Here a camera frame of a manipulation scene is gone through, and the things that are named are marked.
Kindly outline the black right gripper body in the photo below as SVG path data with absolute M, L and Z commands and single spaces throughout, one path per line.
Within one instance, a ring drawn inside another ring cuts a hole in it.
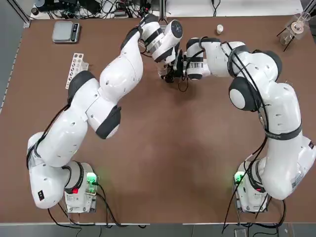
M 176 54 L 176 58 L 174 60 L 173 63 L 173 75 L 174 76 L 182 76 L 183 75 L 183 67 L 184 67 L 184 59 L 183 59 L 183 51 L 182 50 L 178 50 L 177 54 Z

